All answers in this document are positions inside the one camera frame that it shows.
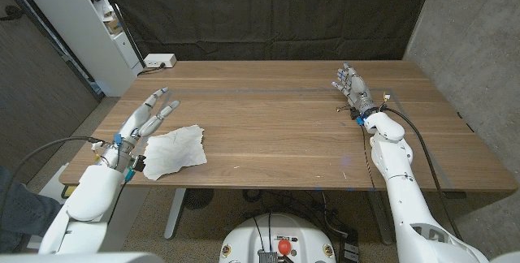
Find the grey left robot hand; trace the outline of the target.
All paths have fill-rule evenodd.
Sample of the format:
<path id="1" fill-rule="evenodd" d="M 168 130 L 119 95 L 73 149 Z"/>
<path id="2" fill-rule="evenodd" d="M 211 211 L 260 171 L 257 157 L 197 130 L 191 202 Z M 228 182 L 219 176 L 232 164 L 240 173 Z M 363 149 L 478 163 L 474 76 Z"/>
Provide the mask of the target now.
<path id="1" fill-rule="evenodd" d="M 137 163 L 138 156 L 132 152 L 139 140 L 156 132 L 163 120 L 180 104 L 179 100 L 174 100 L 157 114 L 152 114 L 158 99 L 168 91 L 168 87 L 157 90 L 132 112 L 116 133 L 117 137 L 113 139 L 112 144 L 106 146 L 98 163 L 100 166 L 122 171 Z"/>

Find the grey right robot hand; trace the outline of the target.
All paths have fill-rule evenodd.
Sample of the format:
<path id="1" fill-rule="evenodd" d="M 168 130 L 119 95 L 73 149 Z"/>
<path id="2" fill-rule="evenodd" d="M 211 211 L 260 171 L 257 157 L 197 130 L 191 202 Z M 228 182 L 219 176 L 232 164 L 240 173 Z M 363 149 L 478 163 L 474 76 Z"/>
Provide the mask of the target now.
<path id="1" fill-rule="evenodd" d="M 359 118 L 364 119 L 376 111 L 370 89 L 353 67 L 344 62 L 344 67 L 337 70 L 336 77 L 337 81 L 333 81 L 332 86 L 346 96 L 348 105 L 357 112 Z"/>

